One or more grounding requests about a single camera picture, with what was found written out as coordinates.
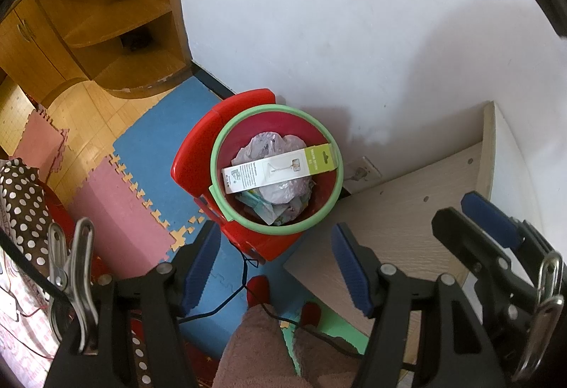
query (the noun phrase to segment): metal clip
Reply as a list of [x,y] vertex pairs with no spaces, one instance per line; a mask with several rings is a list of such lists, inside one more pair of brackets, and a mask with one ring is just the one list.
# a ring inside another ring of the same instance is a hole
[[513,382],[530,378],[538,369],[547,345],[554,334],[564,302],[563,296],[557,295],[548,298],[538,307],[529,330],[526,346],[518,362],[518,368],[512,376]]
[[551,251],[545,255],[539,267],[537,299],[534,313],[541,303],[561,293],[562,278],[563,258],[559,252]]
[[551,340],[565,300],[561,292],[563,258],[557,251],[545,255],[539,268],[536,306],[526,346],[518,362],[513,382],[530,378],[538,369]]
[[[67,297],[80,326],[79,353],[96,354],[98,313],[91,295],[91,260],[94,227],[82,218],[75,227],[71,255],[67,257],[65,236],[61,227],[51,223],[47,231],[49,243],[49,280]],[[53,297],[49,299],[49,324],[57,339],[62,340],[69,325],[69,310],[62,309]]]

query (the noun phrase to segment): open shelf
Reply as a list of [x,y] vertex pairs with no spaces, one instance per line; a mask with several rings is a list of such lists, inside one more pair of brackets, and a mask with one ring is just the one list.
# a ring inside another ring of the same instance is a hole
[[94,81],[105,89],[126,90],[148,86],[185,68],[185,62],[159,43],[123,54],[102,70]]
[[92,46],[147,24],[170,11],[168,3],[158,0],[114,1],[97,7],[63,39],[73,48]]

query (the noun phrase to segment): tiled floor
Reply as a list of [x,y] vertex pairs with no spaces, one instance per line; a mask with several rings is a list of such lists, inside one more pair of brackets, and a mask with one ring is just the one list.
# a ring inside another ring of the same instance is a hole
[[[47,109],[53,125],[69,129],[61,170],[47,184],[63,204],[73,198],[89,171],[113,151],[114,140],[168,92],[145,99],[119,99],[94,81],[84,81],[67,89]],[[22,90],[6,79],[0,84],[0,145],[13,153],[33,107]]]

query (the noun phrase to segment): black cable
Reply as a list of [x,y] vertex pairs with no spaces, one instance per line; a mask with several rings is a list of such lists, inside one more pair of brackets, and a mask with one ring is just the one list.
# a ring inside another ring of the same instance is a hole
[[13,335],[12,332],[9,331],[9,329],[5,328],[3,324],[0,324],[0,326],[6,331],[8,332],[17,342],[19,342],[20,344],[24,345],[29,351],[31,351],[33,354],[41,356],[44,359],[50,359],[53,361],[53,356],[45,356],[42,355],[41,353],[38,353],[37,351],[35,351],[33,348],[30,348],[29,346],[27,346],[24,342],[22,342],[18,337],[16,337],[15,335]]
[[46,291],[51,297],[57,297],[62,300],[63,303],[69,303],[67,296],[61,292],[54,284],[49,282],[39,270],[32,265],[32,263],[24,257],[24,254],[20,252],[20,249],[13,243],[12,239],[0,228],[0,247],[4,249],[4,252],[10,257],[13,262],[18,266],[18,268],[29,276],[29,278],[38,284],[44,291]]
[[[212,316],[216,313],[218,313],[220,310],[222,310],[234,297],[236,297],[243,289],[246,289],[247,291],[249,291],[252,296],[254,298],[256,298],[256,300],[258,302],[260,302],[260,300],[258,300],[258,298],[256,297],[256,294],[254,294],[254,292],[249,289],[246,286],[246,283],[248,281],[248,263],[250,263],[252,266],[254,266],[254,268],[258,268],[258,261],[256,259],[249,259],[246,258],[246,256],[240,251],[239,248],[237,248],[234,244],[233,244],[234,248],[239,252],[239,254],[242,256],[242,261],[243,261],[243,266],[242,266],[242,285],[236,290],[234,291],[231,296],[229,296],[224,302],[222,302],[219,306],[217,306],[213,311],[209,311],[208,313],[202,313],[202,314],[196,314],[195,316],[187,316],[187,317],[183,317],[182,319],[178,320],[179,324],[183,324],[185,322],[190,322],[190,321],[194,321],[196,319],[201,319],[202,317],[209,317]],[[354,353],[352,351],[348,351],[347,349],[342,348],[341,346],[339,346],[331,337],[328,337],[322,333],[319,333],[317,331],[314,331],[308,327],[302,326],[300,323],[298,323],[297,321],[294,321],[293,319],[287,319],[287,317],[281,317],[281,316],[277,316],[273,313],[270,312],[270,310],[268,310],[266,308],[266,306],[263,303],[260,303],[260,305],[262,305],[262,308],[264,309],[264,311],[266,312],[266,314],[270,317],[272,317],[273,319],[277,319],[278,321],[284,321],[290,324],[293,324],[294,326],[296,326],[296,328],[299,329],[303,329],[306,332],[310,333],[312,336],[317,337],[319,340],[324,341],[325,343],[331,345],[335,350],[337,350],[339,353],[342,353],[345,356],[349,356],[351,358],[356,358],[356,359],[362,359],[363,355],[359,354],[359,353]]]

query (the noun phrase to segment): pink foam mat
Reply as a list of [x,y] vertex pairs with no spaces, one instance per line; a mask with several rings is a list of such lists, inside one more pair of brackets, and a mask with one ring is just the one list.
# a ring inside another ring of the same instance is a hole
[[95,226],[95,252],[120,279],[146,274],[175,241],[129,189],[123,174],[103,159],[76,192],[69,213]]
[[44,112],[32,111],[26,128],[11,158],[21,158],[30,167],[39,169],[41,181],[47,181],[55,162],[60,162],[66,132],[53,126]]

